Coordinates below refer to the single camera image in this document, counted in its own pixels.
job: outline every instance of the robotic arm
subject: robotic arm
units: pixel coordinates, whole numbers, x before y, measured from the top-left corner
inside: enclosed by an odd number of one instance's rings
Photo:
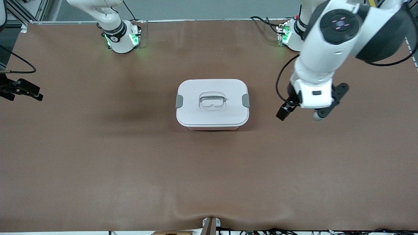
[[[284,120],[296,106],[315,109],[322,120],[339,104],[347,84],[333,86],[335,71],[352,54],[372,63],[390,57],[403,43],[411,14],[404,0],[386,0],[372,8],[348,0],[328,0],[310,17],[288,87],[289,98],[277,117]]]
[[[138,26],[121,20],[113,7],[122,0],[67,0],[67,2],[92,16],[104,31],[109,46],[117,53],[127,53],[139,45]]]
[[[6,27],[7,13],[6,0],[0,0],[0,32]]]

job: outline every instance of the brown tabletop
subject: brown tabletop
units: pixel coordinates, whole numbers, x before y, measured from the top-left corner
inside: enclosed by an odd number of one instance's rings
[[[418,229],[412,59],[349,58],[335,84],[351,89],[318,123],[312,110],[275,117],[275,79],[296,53],[260,22],[149,23],[129,54],[107,50],[95,25],[30,25],[14,51],[38,71],[9,78],[45,97],[0,100],[1,232],[179,230],[207,216],[239,230]],[[210,78],[247,84],[238,130],[177,122],[178,86]]]

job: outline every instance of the white plastic container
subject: white plastic container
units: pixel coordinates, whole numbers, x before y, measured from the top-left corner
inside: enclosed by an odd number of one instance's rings
[[[248,121],[247,86],[237,79],[196,79],[178,88],[178,122],[190,130],[235,130]]]

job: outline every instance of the white lid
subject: white lid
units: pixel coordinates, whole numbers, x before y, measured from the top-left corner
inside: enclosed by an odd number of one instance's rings
[[[237,79],[197,79],[178,88],[177,120],[186,127],[236,127],[248,120],[247,86]]]

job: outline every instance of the gray latch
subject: gray latch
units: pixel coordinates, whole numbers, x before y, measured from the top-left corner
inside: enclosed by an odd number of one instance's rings
[[[247,108],[250,107],[250,95],[248,94],[242,95],[242,105]]]
[[[176,109],[181,108],[183,106],[183,96],[177,95],[176,98]]]

